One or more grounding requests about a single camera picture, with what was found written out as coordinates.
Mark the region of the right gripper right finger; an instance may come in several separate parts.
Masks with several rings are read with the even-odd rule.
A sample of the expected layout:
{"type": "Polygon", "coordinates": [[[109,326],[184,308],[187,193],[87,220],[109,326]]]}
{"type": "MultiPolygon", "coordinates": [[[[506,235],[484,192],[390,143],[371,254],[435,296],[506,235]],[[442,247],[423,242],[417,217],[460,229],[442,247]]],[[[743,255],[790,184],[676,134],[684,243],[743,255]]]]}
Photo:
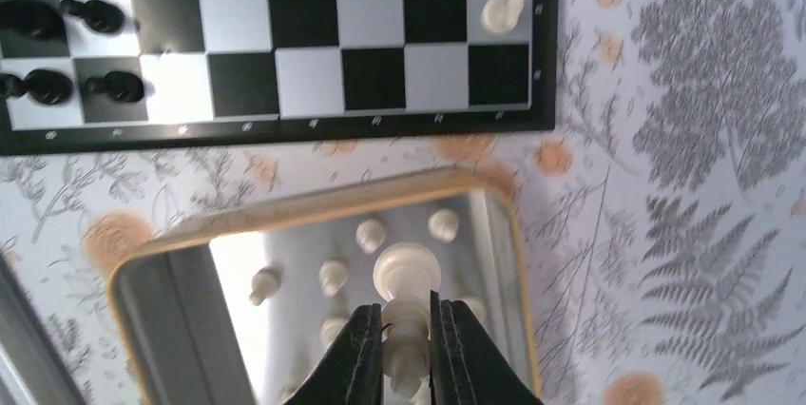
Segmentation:
{"type": "Polygon", "coordinates": [[[539,405],[469,306],[430,292],[433,404],[539,405]]]}

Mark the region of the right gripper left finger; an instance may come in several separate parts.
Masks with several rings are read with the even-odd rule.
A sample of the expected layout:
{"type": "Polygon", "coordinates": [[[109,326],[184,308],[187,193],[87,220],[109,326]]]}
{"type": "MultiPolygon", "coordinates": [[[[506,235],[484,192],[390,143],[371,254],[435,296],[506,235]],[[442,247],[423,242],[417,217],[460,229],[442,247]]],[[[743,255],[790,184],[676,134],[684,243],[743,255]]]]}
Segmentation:
{"type": "Polygon", "coordinates": [[[383,396],[378,303],[358,306],[322,360],[286,400],[289,405],[375,405],[383,396]]]}

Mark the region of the white chess piece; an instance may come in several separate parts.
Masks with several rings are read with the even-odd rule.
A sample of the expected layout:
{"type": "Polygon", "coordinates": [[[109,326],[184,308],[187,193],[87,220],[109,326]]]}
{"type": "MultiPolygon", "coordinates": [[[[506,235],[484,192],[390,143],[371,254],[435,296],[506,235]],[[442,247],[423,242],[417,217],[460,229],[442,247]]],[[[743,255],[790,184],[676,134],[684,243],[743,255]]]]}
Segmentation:
{"type": "Polygon", "coordinates": [[[386,300],[381,311],[383,374],[395,394],[413,399],[430,374],[430,296],[441,283],[439,261],[420,243],[399,242],[379,255],[373,281],[386,300]]]}

